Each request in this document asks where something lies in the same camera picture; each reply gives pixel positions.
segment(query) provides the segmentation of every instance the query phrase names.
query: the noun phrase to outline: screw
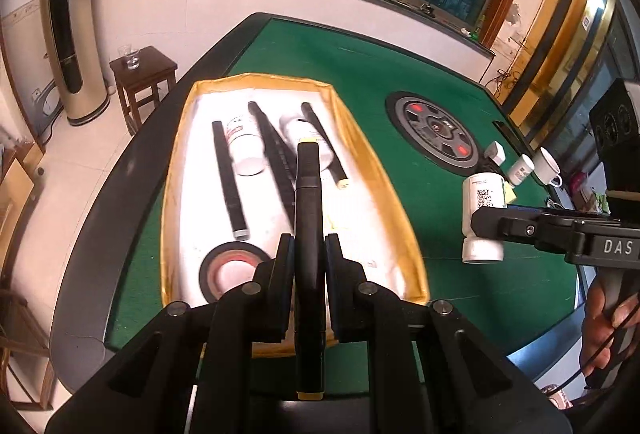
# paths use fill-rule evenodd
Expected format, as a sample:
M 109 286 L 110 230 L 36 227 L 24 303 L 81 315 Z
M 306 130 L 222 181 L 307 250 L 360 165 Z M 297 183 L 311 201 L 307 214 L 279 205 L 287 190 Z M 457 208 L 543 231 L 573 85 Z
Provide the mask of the screw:
M 242 286 L 242 293 L 245 295 L 256 295 L 262 291 L 262 286 L 257 282 L 247 282 Z
M 175 302 L 171 302 L 166 307 L 166 314 L 171 315 L 172 317 L 179 317 L 180 315 L 184 315 L 187 309 L 189 309 L 189 305 L 186 302 L 177 300 Z
M 448 300 L 441 299 L 436 300 L 436 302 L 433 303 L 433 309 L 438 315 L 448 315 L 453 311 L 453 306 Z
M 373 295 L 378 291 L 378 286 L 374 282 L 362 282 L 358 284 L 358 291 L 363 295 Z

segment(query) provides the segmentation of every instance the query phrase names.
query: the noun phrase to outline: human hand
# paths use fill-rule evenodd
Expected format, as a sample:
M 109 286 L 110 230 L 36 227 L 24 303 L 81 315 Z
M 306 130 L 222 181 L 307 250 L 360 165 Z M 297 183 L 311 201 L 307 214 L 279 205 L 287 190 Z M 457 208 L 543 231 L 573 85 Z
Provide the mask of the human hand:
M 593 353 L 609 338 L 609 335 L 612 334 L 614 329 L 633 311 L 637 304 L 638 294 L 632 295 L 618 306 L 613 313 L 612 320 L 609 321 L 602 313 L 605 305 L 604 290 L 599 277 L 596 276 L 591 283 L 589 292 L 587 293 L 587 300 L 584 304 L 585 317 L 582 322 L 582 350 L 580 351 L 581 366 L 593 356 Z M 635 327 L 639 323 L 640 309 L 631 317 L 629 322 L 626 323 L 625 329 Z M 607 347 L 605 347 L 588 366 L 584 367 L 582 372 L 585 376 L 589 376 L 596 367 L 604 369 L 607 366 L 611 358 L 609 348 L 612 342 L 613 340 L 608 343 Z M 625 358 L 634 352 L 639 343 L 640 328 L 636 328 L 633 341 L 626 349 Z

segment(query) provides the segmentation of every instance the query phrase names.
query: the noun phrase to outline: green felt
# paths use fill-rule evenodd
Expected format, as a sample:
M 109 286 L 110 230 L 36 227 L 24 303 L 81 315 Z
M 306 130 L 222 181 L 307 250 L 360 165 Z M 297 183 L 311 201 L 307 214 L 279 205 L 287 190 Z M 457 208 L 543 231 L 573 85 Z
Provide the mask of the green felt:
M 465 265 L 462 248 L 462 181 L 413 149 L 386 116 L 385 98 L 413 91 L 445 107 L 474 135 L 482 149 L 497 140 L 505 146 L 506 165 L 516 152 L 492 125 L 504 121 L 488 94 L 475 84 L 388 48 L 347 35 L 292 22 L 270 21 L 230 74 L 261 72 L 309 77 L 331 83 L 364 131 L 388 173 L 427 267 L 431 298 L 451 300 L 505 353 L 526 345 L 567 316 L 575 297 L 575 268 L 561 256 L 532 246 L 505 245 L 505 259 L 492 265 Z M 516 194 L 521 205 L 540 206 L 546 191 L 532 179 Z M 147 220 L 115 309 L 110 344 L 120 346 L 136 327 L 159 310 L 159 216 Z M 143 310 L 141 294 L 154 295 L 154 307 Z M 120 329 L 126 326 L 126 334 Z M 328 350 L 326 390 L 361 392 L 367 388 L 366 347 L 343 345 Z M 290 373 L 290 360 L 259 360 L 252 387 L 268 391 L 269 374 Z
M 111 308 L 106 344 L 121 348 L 162 309 L 160 299 L 160 217 L 164 188 L 138 236 L 138 242 L 122 273 Z

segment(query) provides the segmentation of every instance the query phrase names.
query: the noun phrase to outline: tiled floor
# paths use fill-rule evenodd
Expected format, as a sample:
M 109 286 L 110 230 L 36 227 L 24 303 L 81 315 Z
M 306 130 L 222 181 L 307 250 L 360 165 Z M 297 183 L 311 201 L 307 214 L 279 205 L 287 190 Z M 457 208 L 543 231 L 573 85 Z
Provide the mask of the tiled floor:
M 143 118 L 150 108 L 151 104 L 143 107 Z M 115 97 L 106 111 L 87 125 L 71 127 L 64 114 L 54 124 L 53 137 L 40 164 L 44 169 L 39 180 L 41 193 L 20 243 L 12 279 L 12 287 L 28 300 L 29 308 L 47 333 L 66 263 L 84 218 L 129 141 Z M 578 367 L 579 344 L 538 385 L 559 384 L 572 374 Z M 42 380 L 44 363 L 20 358 L 12 361 L 12 367 L 32 396 L 37 396 L 35 389 Z M 12 397 L 25 399 L 17 383 L 11 378 L 9 383 Z M 581 385 L 572 386 L 572 394 L 579 396 Z M 68 397 L 69 393 L 56 383 L 53 406 L 61 406 Z M 23 416 L 41 433 L 51 414 L 25 412 Z

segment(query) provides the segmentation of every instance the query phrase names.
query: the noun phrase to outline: white bottle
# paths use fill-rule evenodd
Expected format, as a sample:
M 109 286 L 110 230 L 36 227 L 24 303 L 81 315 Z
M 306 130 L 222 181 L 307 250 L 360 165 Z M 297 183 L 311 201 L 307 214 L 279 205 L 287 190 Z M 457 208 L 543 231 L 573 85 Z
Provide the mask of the white bottle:
M 280 130 L 295 151 L 301 141 L 317 141 L 320 149 L 320 170 L 326 169 L 334 160 L 334 153 L 322 135 L 299 113 L 283 114 L 280 117 Z
M 476 237 L 471 228 L 471 216 L 480 207 L 506 208 L 504 179 L 493 172 L 469 176 L 462 183 L 462 262 L 484 264 L 504 258 L 501 240 Z
M 254 117 L 242 114 L 226 124 L 229 156 L 239 176 L 253 176 L 264 170 L 264 143 Z
M 533 160 L 529 156 L 526 154 L 520 156 L 507 172 L 507 179 L 511 186 L 517 187 L 533 172 L 535 167 Z

